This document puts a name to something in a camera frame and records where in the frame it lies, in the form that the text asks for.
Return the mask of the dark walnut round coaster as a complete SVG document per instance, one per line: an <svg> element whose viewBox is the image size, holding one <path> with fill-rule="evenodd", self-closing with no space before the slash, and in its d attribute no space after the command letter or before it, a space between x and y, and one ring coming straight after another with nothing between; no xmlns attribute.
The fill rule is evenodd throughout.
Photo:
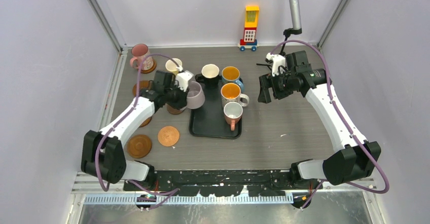
<svg viewBox="0 0 430 224"><path fill-rule="evenodd" d="M170 106L169 104L167 104L166 105L166 109L172 115L179 115L179 114L181 114L185 110L185 107L181 108L181 109L175 109L172 106Z"/></svg>

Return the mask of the lilac ribbed mug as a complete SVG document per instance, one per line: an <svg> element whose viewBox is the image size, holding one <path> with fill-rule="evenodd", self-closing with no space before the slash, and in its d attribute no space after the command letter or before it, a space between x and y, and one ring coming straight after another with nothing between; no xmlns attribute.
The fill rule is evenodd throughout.
<svg viewBox="0 0 430 224"><path fill-rule="evenodd" d="M201 84L196 81L190 81L187 94L187 108L198 109L202 107L204 103L205 95Z"/></svg>

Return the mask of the yellow mug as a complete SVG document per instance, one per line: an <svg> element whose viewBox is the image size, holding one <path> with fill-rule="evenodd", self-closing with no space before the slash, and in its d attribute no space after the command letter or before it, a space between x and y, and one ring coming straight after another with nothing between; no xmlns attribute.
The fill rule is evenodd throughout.
<svg viewBox="0 0 430 224"><path fill-rule="evenodd" d="M178 58L173 58L172 60L168 60L165 63L165 68L168 72L173 73L174 75L177 75L179 73L178 69L177 69L177 65L182 66L182 61Z"/></svg>

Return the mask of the black white-inside mug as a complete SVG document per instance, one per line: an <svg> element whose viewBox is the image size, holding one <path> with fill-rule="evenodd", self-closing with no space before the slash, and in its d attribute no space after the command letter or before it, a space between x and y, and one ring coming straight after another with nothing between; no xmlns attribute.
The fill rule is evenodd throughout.
<svg viewBox="0 0 430 224"><path fill-rule="evenodd" d="M205 88L217 88L220 80L220 69L215 64L207 64L202 67L201 73L195 75L195 80L203 83Z"/></svg>

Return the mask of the black plastic tray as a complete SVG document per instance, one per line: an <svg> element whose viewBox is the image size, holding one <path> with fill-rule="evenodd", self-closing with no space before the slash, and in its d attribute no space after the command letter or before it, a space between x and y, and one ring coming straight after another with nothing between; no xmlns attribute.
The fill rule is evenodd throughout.
<svg viewBox="0 0 430 224"><path fill-rule="evenodd" d="M202 86L205 102L203 106L191 110L189 120L189 132L193 136L236 139L242 133L242 122L230 129L230 125L224 118L222 106L221 87L223 82L218 77L218 85L214 88L206 88L203 75L195 75L195 80Z"/></svg>

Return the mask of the salmon pink mug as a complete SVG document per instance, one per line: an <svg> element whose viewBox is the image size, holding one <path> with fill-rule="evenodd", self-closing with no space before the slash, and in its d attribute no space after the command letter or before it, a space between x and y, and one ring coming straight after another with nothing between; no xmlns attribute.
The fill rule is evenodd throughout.
<svg viewBox="0 0 430 224"><path fill-rule="evenodd" d="M238 102L228 102L224 106L224 118L231 131L235 130L236 125L241 120L243 108Z"/></svg>

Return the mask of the dusty pink mug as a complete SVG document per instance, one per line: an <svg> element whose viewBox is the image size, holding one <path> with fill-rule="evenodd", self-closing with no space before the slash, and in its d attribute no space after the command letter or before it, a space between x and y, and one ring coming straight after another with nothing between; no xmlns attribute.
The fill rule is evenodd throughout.
<svg viewBox="0 0 430 224"><path fill-rule="evenodd" d="M131 49L132 58L130 59L130 66L138 69L143 61L151 61L152 57L146 58L150 55L150 50L146 44L137 44Z"/></svg>

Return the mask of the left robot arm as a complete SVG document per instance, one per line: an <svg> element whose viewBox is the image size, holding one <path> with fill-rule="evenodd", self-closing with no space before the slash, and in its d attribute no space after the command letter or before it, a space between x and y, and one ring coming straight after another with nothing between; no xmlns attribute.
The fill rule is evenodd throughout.
<svg viewBox="0 0 430 224"><path fill-rule="evenodd" d="M81 171L97 177L100 182L136 180L142 190L151 190L156 178L149 173L150 165L127 160L124 146L139 126L165 104L175 109L186 107L189 82L193 77L187 70L177 75L156 71L149 86L140 89L116 119L104 128L90 130L84 135Z"/></svg>

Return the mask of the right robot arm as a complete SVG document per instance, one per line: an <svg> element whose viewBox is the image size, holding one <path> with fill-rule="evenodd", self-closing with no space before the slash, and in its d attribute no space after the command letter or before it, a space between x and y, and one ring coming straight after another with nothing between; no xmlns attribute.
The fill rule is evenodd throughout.
<svg viewBox="0 0 430 224"><path fill-rule="evenodd" d="M369 177L381 154L378 142L369 142L357 130L337 101L331 79L323 68L312 69L305 51L281 56L268 53L271 71L259 77L258 102L270 103L300 92L312 105L332 142L334 154L325 160L304 160L291 165L290 184L302 189L310 179L325 179L339 185Z"/></svg>

